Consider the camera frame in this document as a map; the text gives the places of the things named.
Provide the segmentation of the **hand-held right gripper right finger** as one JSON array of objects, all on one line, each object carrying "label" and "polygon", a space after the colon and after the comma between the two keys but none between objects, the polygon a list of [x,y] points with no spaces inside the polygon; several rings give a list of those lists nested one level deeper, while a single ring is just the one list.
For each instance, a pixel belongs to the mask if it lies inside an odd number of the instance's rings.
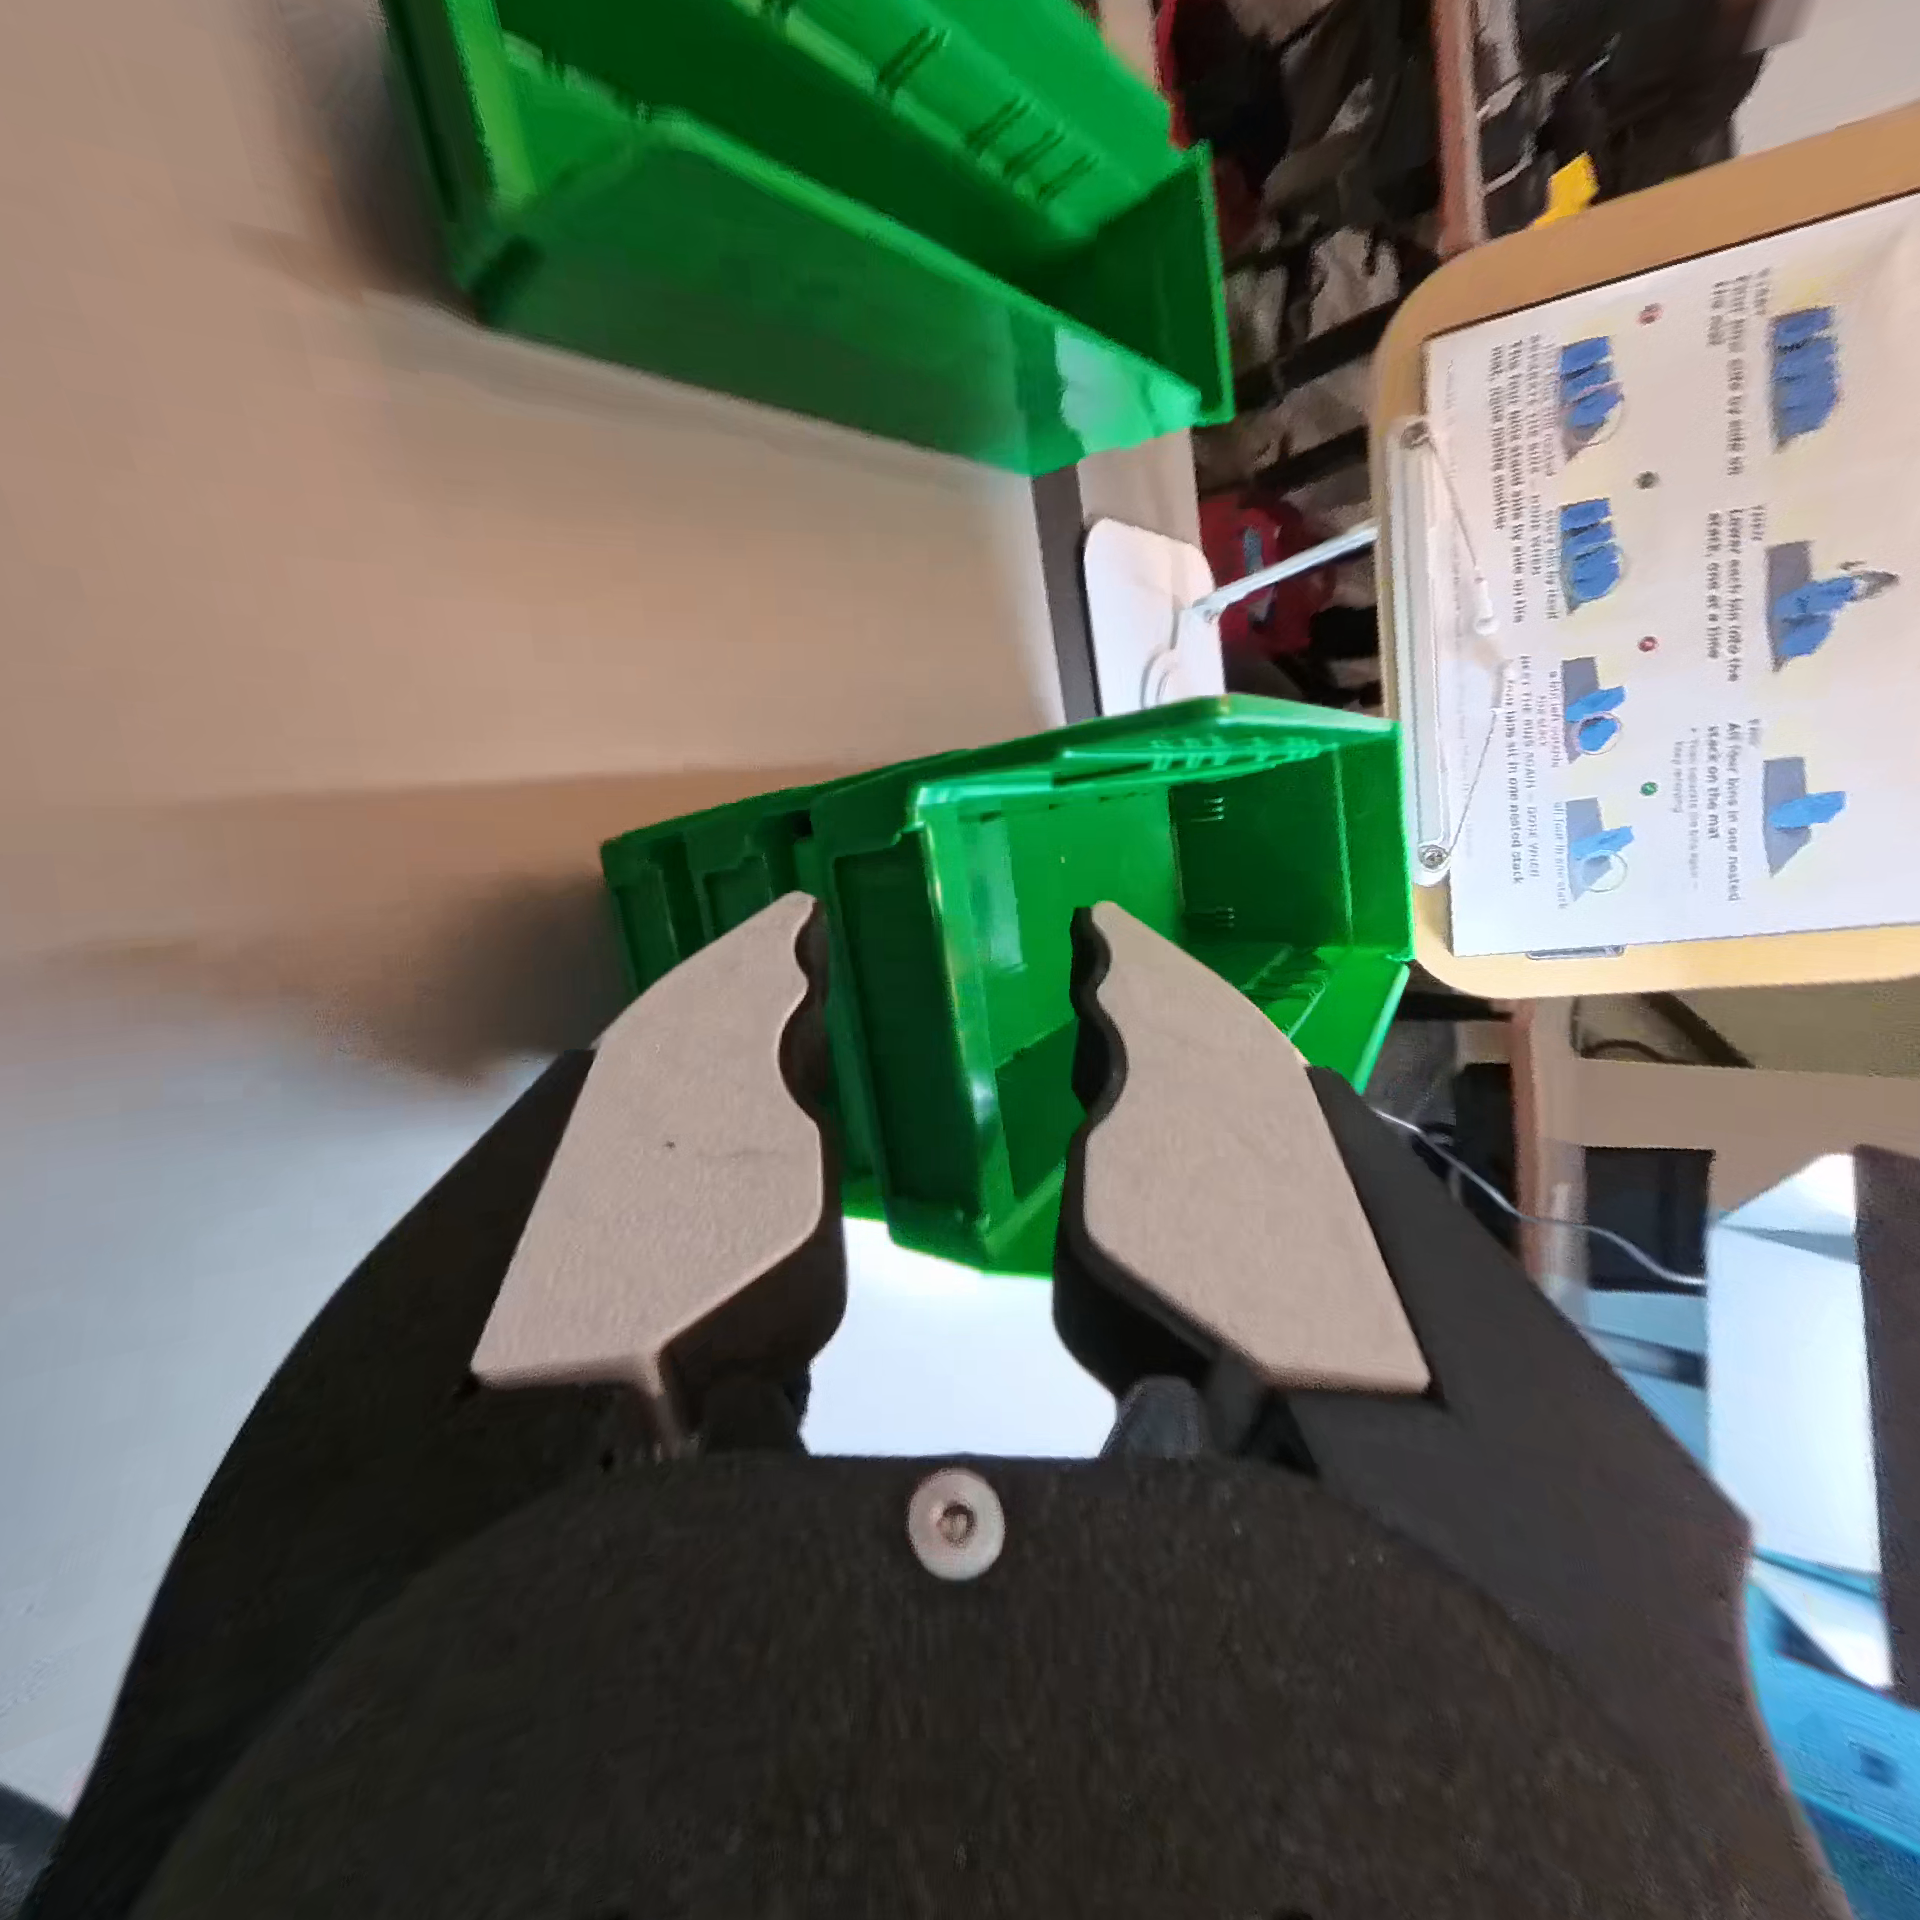
[{"label": "hand-held right gripper right finger", "polygon": [[1417,1402],[1433,1364],[1311,1069],[1223,976],[1115,902],[1076,914],[1053,1327],[1118,1408],[1242,1443],[1287,1396]]}]

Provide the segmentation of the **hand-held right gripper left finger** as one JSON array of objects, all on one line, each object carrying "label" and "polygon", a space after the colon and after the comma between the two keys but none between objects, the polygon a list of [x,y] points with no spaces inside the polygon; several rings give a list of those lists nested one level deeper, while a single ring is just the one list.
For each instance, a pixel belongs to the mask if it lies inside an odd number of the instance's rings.
[{"label": "hand-held right gripper left finger", "polygon": [[600,1035],[479,1333],[490,1389],[633,1389],[660,1448],[742,1406],[787,1428],[844,1324],[827,1116],[830,943],[787,893]]}]

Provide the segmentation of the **green plastic bin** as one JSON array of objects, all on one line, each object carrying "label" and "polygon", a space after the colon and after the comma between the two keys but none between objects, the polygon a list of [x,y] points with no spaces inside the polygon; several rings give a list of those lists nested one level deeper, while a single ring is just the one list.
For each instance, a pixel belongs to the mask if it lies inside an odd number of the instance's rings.
[{"label": "green plastic bin", "polygon": [[1402,748],[1381,717],[1186,699],[891,764],[811,826],[839,1091],[883,1218],[984,1272],[1051,1259],[1084,1113],[1079,910],[1117,904],[1355,1090],[1404,993]]},{"label": "green plastic bin", "polygon": [[393,1],[479,321],[962,457],[1234,412],[1210,155],[1064,1]]},{"label": "green plastic bin", "polygon": [[675,866],[680,954],[708,946],[767,904],[807,891],[803,844],[830,779],[780,786],[713,806],[677,828]]},{"label": "green plastic bin", "polygon": [[687,862],[685,821],[658,821],[608,838],[598,850],[627,1003],[706,944],[701,896]]}]

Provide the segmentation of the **light grey desk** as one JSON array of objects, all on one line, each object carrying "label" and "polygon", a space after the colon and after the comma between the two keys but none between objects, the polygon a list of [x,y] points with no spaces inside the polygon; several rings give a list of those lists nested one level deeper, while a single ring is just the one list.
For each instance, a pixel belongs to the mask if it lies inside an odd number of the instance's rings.
[{"label": "light grey desk", "polygon": [[1093,713],[1088,516],[458,313],[375,5],[5,5],[5,1787],[328,1293],[612,1019],[617,830]]}]

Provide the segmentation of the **red bag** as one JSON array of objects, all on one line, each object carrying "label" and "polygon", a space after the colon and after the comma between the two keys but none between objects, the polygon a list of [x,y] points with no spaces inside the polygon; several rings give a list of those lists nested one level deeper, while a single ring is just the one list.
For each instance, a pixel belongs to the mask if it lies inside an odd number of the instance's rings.
[{"label": "red bag", "polygon": [[[1241,492],[1205,497],[1198,528],[1216,587],[1284,563],[1325,537],[1293,503],[1264,507]],[[1338,572],[1332,565],[1269,585],[1219,616],[1223,646],[1274,659],[1303,654],[1309,650],[1311,619],[1334,606],[1335,589]]]}]

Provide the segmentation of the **white instruction poster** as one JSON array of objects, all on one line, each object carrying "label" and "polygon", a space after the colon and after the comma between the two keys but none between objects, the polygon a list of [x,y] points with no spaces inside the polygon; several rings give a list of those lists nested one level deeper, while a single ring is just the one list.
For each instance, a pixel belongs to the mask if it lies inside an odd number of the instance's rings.
[{"label": "white instruction poster", "polygon": [[1425,347],[1416,868],[1463,958],[1916,925],[1916,195]]}]

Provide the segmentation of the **blue plastic crate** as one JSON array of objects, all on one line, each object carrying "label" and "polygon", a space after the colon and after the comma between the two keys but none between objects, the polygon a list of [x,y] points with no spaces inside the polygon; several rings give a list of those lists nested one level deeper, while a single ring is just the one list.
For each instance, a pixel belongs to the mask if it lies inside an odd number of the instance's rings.
[{"label": "blue plastic crate", "polygon": [[1760,1555],[1744,1617],[1769,1739],[1831,1873],[1860,1915],[1916,1915],[1919,1716],[1882,1587]]}]

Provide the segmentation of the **curved plywood display board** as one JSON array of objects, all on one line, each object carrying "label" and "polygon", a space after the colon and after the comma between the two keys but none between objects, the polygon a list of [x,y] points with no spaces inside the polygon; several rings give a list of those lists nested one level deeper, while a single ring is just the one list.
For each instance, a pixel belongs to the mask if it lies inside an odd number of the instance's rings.
[{"label": "curved plywood display board", "polygon": [[1414,954],[1450,985],[1502,1002],[1860,985],[1914,979],[1916,924],[1883,929],[1748,933],[1663,946],[1561,939],[1542,956],[1459,956],[1450,932],[1452,864],[1431,855],[1452,841],[1455,821],[1433,815],[1423,779],[1437,769],[1440,743],[1417,717],[1414,689],[1414,604],[1404,579],[1416,537],[1410,468],[1437,444],[1428,423],[1425,354],[1445,331],[1532,311],[1553,299],[1586,294],[1782,232],[1831,222],[1854,211],[1916,193],[1916,105],[1810,136],[1650,193],[1581,212],[1554,227],[1473,246],[1447,263],[1391,318],[1377,351],[1367,437],[1378,516],[1388,715],[1400,727],[1410,880],[1417,894]]}]

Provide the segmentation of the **brown wooden table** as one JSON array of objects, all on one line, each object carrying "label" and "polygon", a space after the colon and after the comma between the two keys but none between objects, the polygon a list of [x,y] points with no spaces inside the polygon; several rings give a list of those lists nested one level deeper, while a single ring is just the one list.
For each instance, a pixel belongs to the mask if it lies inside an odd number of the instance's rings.
[{"label": "brown wooden table", "polygon": [[1440,256],[1452,260],[1489,238],[1476,79],[1473,1],[1433,1],[1433,79],[1440,159]]}]

